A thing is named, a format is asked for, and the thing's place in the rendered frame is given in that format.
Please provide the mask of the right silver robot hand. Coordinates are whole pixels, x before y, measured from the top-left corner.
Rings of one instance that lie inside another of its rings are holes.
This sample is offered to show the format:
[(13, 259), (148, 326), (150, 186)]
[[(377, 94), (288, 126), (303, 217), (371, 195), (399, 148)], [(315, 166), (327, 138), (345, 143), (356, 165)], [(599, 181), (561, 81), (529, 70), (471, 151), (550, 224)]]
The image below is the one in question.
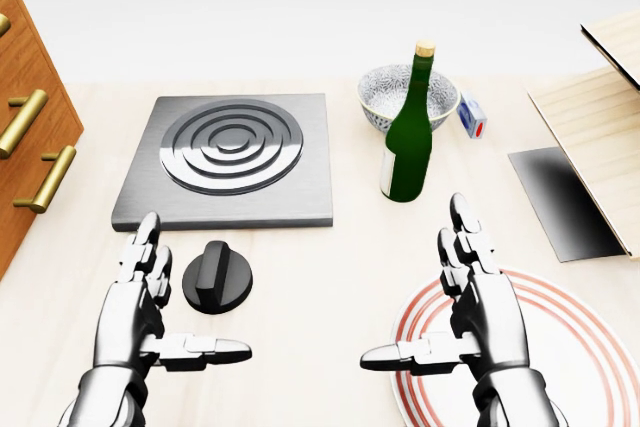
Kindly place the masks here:
[(521, 309), (488, 236), (462, 194), (453, 194), (449, 210), (453, 228), (439, 231), (437, 250), (443, 291), (454, 300), (451, 330), (373, 348), (362, 355), (361, 368), (422, 376), (448, 374), (464, 363), (479, 379), (529, 364)]

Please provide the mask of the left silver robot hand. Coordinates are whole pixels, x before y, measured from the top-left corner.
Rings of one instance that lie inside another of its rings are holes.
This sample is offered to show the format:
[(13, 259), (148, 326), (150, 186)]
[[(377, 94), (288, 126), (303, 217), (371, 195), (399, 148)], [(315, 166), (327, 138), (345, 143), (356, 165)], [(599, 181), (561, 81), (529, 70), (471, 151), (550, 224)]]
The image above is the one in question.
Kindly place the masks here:
[(161, 309), (171, 295), (172, 253), (158, 245), (160, 233), (160, 217), (150, 212), (128, 237), (99, 316), (94, 365), (127, 367), (146, 376), (153, 366), (202, 371), (209, 364), (250, 359), (251, 348), (241, 341), (165, 333)]

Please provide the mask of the round black stove knob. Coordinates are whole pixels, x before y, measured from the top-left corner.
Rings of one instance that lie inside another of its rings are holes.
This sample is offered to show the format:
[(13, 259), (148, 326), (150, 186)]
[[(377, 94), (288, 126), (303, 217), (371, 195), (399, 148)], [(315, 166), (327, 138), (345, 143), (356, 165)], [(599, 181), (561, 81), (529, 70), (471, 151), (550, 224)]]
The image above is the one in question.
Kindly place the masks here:
[(211, 241), (186, 268), (182, 290), (189, 305), (205, 314), (238, 307), (253, 286), (248, 261), (224, 241)]

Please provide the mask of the flat grey stove plate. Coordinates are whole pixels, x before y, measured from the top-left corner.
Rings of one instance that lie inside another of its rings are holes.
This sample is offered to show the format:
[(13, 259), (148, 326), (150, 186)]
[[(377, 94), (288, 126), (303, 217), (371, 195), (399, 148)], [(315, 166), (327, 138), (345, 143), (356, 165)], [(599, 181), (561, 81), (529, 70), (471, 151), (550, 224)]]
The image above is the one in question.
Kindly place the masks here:
[(322, 93), (156, 100), (111, 216), (134, 231), (330, 227)]

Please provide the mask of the white plate with red rings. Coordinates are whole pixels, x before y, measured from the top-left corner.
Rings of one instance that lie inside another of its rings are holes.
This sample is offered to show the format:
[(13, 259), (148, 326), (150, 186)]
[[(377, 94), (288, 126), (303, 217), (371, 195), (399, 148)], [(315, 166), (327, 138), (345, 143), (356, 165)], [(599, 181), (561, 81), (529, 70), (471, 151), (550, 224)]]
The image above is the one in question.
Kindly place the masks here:
[[(570, 427), (640, 427), (640, 368), (611, 328), (576, 296), (515, 270), (516, 292), (528, 336), (530, 363)], [(479, 413), (469, 369), (448, 375), (390, 376), (410, 427), (476, 427)]]

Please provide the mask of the green glass bottle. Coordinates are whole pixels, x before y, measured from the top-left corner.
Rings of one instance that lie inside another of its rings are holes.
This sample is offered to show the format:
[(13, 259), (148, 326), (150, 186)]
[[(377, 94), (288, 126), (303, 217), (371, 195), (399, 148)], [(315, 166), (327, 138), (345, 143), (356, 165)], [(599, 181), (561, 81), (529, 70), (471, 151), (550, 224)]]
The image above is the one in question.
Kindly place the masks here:
[(395, 202), (415, 200), (424, 186), (432, 151), (427, 94), (434, 54), (434, 42), (417, 42), (405, 102), (385, 137), (380, 189)]

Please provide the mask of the pale wooden open box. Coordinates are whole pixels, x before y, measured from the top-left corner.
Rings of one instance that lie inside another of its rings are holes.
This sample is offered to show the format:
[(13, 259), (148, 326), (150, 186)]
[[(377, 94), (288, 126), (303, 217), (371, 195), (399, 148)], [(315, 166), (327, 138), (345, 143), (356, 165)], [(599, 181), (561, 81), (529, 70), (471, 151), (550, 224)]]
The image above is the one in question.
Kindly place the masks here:
[(510, 160), (559, 261), (640, 261), (640, 8), (581, 32), (605, 66), (530, 89), (555, 143)]

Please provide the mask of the small blue white box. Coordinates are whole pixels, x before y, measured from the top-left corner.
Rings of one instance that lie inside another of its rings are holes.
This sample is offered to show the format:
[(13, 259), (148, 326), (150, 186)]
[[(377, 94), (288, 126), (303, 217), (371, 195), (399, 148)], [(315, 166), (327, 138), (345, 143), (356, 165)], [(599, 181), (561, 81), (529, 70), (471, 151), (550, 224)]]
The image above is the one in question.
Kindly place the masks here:
[(486, 130), (487, 116), (469, 92), (461, 94), (458, 116), (471, 139), (480, 139)]

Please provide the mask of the wooden cabinet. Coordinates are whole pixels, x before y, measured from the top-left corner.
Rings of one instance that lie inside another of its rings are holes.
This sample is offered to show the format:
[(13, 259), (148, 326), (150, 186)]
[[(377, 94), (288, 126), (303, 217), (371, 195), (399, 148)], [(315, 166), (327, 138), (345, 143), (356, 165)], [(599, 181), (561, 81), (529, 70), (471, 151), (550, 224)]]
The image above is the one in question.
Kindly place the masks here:
[(0, 0), (0, 278), (45, 213), (83, 125), (23, 0)]

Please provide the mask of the blue patterned bowl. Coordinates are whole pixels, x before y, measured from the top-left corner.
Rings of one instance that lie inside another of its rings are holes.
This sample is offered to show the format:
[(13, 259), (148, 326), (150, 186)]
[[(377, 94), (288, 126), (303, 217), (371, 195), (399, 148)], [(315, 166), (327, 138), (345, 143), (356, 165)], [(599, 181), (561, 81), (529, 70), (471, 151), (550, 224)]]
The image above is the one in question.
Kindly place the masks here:
[[(357, 86), (359, 102), (368, 121), (386, 134), (404, 105), (411, 77), (409, 64), (391, 64), (367, 72)], [(427, 112), (435, 131), (461, 103), (462, 95), (454, 83), (432, 71), (427, 95)]]

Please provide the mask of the cabinet drawer front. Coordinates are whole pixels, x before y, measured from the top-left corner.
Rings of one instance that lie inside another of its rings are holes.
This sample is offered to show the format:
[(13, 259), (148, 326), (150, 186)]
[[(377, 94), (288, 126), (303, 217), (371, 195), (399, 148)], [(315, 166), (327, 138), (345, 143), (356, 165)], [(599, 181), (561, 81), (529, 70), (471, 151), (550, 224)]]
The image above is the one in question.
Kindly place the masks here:
[(20, 111), (9, 105), (10, 99), (47, 94), (40, 98), (42, 110), (11, 155), (0, 158), (0, 226), (6, 226), (33, 216), (29, 209), (16, 208), (12, 202), (37, 191), (48, 170), (40, 155), (58, 148), (60, 140), (51, 129), (65, 113), (58, 79), (22, 0), (0, 0), (0, 14), (10, 22), (0, 36), (0, 135)]

